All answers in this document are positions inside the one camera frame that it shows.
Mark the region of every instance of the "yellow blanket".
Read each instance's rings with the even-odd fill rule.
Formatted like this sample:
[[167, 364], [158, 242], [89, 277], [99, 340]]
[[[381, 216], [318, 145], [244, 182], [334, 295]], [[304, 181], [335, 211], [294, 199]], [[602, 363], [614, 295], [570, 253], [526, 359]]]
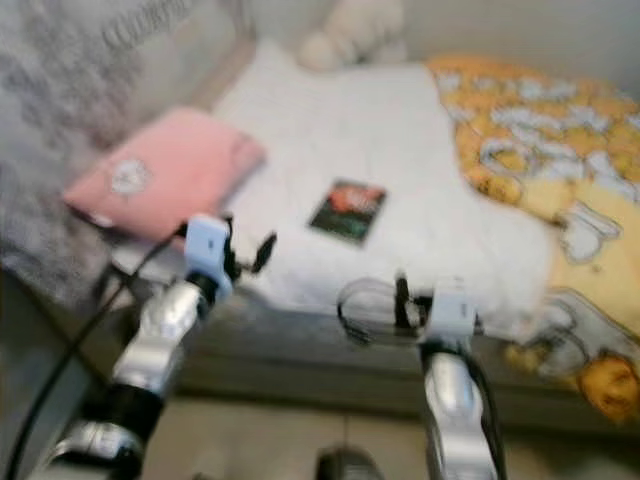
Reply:
[[496, 60], [427, 63], [465, 177], [558, 227], [548, 289], [509, 358], [582, 391], [615, 421], [640, 409], [640, 109], [591, 80]]

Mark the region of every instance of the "white cloth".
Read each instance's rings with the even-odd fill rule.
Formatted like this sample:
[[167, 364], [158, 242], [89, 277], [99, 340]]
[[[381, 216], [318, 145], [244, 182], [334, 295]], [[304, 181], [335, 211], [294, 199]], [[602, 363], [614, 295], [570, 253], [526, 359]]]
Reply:
[[[550, 241], [541, 222], [476, 194], [458, 171], [452, 123], [419, 64], [317, 75], [271, 42], [215, 115], [254, 135], [267, 164], [228, 202], [236, 245], [250, 255], [279, 236], [271, 263], [249, 281], [281, 308], [333, 311], [348, 282], [392, 282], [411, 289], [459, 276], [489, 332], [517, 338], [543, 293]], [[387, 190], [364, 245], [308, 223], [337, 178]]]

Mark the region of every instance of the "white floor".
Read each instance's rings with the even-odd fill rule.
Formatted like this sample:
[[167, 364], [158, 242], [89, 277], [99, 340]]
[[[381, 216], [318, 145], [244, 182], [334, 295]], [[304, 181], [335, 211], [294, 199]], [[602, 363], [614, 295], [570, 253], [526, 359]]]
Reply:
[[[144, 480], [312, 480], [318, 452], [345, 441], [367, 450], [387, 480], [426, 478], [417, 422], [178, 399], [154, 436]], [[510, 480], [640, 478], [640, 445], [512, 433], [506, 452]]]

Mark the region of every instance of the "yellow patterned fabric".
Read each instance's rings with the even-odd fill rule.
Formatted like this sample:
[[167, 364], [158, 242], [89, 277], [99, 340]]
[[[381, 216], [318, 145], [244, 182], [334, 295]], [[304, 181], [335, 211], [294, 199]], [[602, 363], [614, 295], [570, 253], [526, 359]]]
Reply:
[[614, 421], [640, 410], [640, 108], [614, 88], [494, 59], [427, 67], [471, 185], [557, 228], [536, 330], [508, 358], [580, 389]]

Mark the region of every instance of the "stuffed toy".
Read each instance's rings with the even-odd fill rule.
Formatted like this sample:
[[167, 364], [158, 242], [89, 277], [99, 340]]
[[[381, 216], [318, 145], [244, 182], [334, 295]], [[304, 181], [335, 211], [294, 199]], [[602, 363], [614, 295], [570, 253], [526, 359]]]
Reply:
[[298, 51], [315, 71], [356, 63], [398, 63], [407, 58], [403, 0], [338, 0], [324, 25]]

